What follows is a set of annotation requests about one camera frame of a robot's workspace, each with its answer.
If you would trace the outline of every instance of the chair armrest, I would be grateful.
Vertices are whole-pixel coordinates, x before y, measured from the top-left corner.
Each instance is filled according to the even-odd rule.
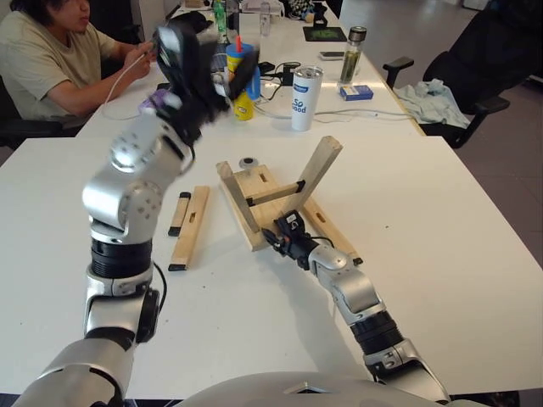
[[[62,131],[62,123],[45,120],[5,120],[0,122],[0,138],[54,137]]]
[[[493,114],[507,109],[510,104],[511,103],[507,99],[494,96],[483,102],[476,103],[473,107],[476,114]]]
[[[400,57],[388,64],[383,65],[383,69],[388,72],[387,74],[387,85],[392,89],[396,83],[396,77],[401,70],[413,66],[415,61],[408,57]]]

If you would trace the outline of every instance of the white table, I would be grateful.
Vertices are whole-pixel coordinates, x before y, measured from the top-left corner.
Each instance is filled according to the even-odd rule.
[[[456,155],[436,137],[336,137],[344,150],[315,198],[448,390],[543,387],[543,273]],[[215,163],[237,168],[244,156],[293,181],[316,143],[272,128],[199,143],[154,239],[166,268],[177,194],[212,186],[193,268],[167,274],[168,299],[156,337],[137,350],[129,397],[182,399],[262,371],[364,375],[329,295],[292,260],[251,253],[218,187]],[[29,140],[0,169],[0,392],[20,393],[81,337],[90,260],[81,190],[108,146],[107,137]]]
[[[329,24],[339,26],[339,22],[332,13],[327,13]],[[307,25],[300,21],[273,18],[271,34],[269,37],[260,37],[259,15],[241,14],[240,30],[245,42],[260,44],[260,61],[269,61],[275,65],[282,62],[298,61],[302,64],[316,64],[324,70],[321,94],[317,111],[330,111],[340,109],[376,109],[386,112],[403,113],[402,108],[388,89],[382,76],[375,70],[366,56],[361,56],[360,69],[355,77],[356,84],[368,85],[373,90],[373,99],[365,101],[345,102],[338,94],[337,81],[341,72],[342,61],[322,61],[317,56],[319,51],[343,51],[344,42],[306,42],[302,27]],[[165,78],[154,64],[151,74],[134,82],[122,96],[110,102],[107,107],[109,116],[126,118],[137,114],[137,106],[164,82]],[[276,85],[262,82],[262,93],[270,97]],[[277,92],[270,103],[261,107],[270,113],[290,115],[292,104],[292,87],[285,87]],[[318,116],[322,121],[333,123],[313,122],[311,131],[306,134],[313,135],[314,131],[327,131],[329,134],[352,133],[364,135],[368,133],[387,136],[391,133],[401,132],[406,137],[420,136],[422,131],[413,121],[398,116],[383,115],[376,118],[369,114],[360,117],[344,115]],[[87,125],[80,131],[78,137],[114,137],[127,124],[129,120],[110,120],[102,114],[100,108]],[[276,120],[255,112],[255,117],[247,122],[237,121],[233,115],[224,117],[215,125],[203,129],[204,136],[253,136],[260,134],[263,127],[272,127],[277,134],[284,136],[299,135],[290,129],[290,120]]]

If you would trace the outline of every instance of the black cable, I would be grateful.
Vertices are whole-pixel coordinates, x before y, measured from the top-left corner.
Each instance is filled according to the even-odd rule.
[[[168,283],[166,282],[166,277],[164,276],[164,273],[162,272],[162,269],[157,265],[155,262],[153,262],[154,268],[159,272],[160,278],[162,279],[162,297],[160,298],[160,305],[159,305],[159,312],[162,310],[162,307],[164,307],[164,302],[166,301],[166,295],[168,295]]]
[[[326,240],[328,243],[330,243],[330,246],[335,248],[335,246],[333,245],[332,239],[330,239],[328,237],[325,237],[325,236],[311,236],[311,239],[313,239],[313,240],[319,240],[319,239]]]
[[[267,100],[268,102],[271,102],[273,100],[273,98],[275,97],[276,93],[279,91],[279,89],[281,89],[283,87],[283,74],[278,74],[277,73],[277,70],[279,69],[280,66],[283,66],[285,64],[292,64],[292,65],[296,65],[296,68],[298,68],[299,66],[301,66],[301,63],[300,62],[297,62],[297,61],[293,61],[293,62],[282,62],[280,63],[278,66],[275,67],[275,70],[273,71],[273,75],[271,74],[268,74],[268,75],[263,75],[263,76],[269,76],[271,77],[272,79],[265,79],[265,78],[261,78],[261,79],[264,79],[264,81],[273,81],[273,79],[275,78],[278,78],[279,79],[279,86],[276,88],[275,91],[273,91],[273,93],[271,94],[271,96],[269,98],[265,97],[262,93],[260,94],[260,96],[262,98],[264,98],[265,100]]]
[[[265,100],[267,100],[268,102],[270,102],[274,97],[275,97],[275,94],[277,93],[277,91],[279,91],[279,89],[281,89],[283,87],[283,82],[281,82],[279,84],[278,87],[276,87],[275,91],[273,91],[273,93],[271,94],[271,96],[269,98],[267,98],[266,96],[264,96],[262,93],[260,94]]]
[[[280,63],[278,66],[275,67],[275,70],[273,71],[273,73],[276,74],[276,73],[277,73],[277,70],[279,69],[279,67],[280,67],[280,66],[283,66],[283,65],[286,65],[286,64],[296,65],[296,68],[298,68],[299,66],[301,66],[301,63],[298,62],[298,61],[282,62],[282,63]]]

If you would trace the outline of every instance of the black hair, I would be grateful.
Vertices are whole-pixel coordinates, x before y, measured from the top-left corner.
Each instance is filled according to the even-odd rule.
[[[46,6],[58,10],[64,3],[65,0],[11,0],[9,8],[12,11],[22,11],[30,15],[38,23],[51,25],[53,19],[51,19]]]

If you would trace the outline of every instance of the beige t-shirt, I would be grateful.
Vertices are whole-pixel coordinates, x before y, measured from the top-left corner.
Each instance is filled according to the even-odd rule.
[[[81,123],[53,102],[47,93],[62,81],[79,88],[100,81],[101,59],[110,56],[115,40],[91,24],[84,33],[70,32],[70,46],[43,25],[19,11],[0,24],[0,75],[23,119]]]

